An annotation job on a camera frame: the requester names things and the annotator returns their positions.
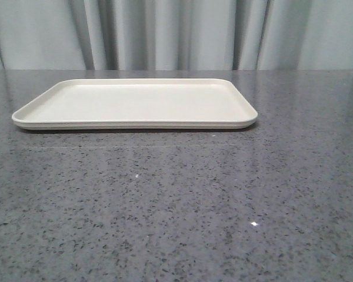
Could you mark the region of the cream rectangular plastic tray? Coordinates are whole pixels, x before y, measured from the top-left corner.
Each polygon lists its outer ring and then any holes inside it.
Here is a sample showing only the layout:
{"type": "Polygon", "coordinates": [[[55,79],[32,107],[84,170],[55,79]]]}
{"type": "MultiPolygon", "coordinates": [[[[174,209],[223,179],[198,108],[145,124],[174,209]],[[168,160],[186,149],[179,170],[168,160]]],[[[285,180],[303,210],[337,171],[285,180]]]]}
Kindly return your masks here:
{"type": "Polygon", "coordinates": [[[12,114],[28,130],[242,129],[257,111],[223,79],[73,79],[12,114]]]}

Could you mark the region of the pale grey-green curtain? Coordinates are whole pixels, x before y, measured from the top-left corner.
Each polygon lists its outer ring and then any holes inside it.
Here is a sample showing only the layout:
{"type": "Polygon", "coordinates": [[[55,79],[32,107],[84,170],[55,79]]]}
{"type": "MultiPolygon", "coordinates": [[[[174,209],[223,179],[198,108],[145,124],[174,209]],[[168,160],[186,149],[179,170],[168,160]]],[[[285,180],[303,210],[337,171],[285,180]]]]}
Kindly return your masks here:
{"type": "Polygon", "coordinates": [[[0,1],[0,69],[353,70],[353,1],[0,1]]]}

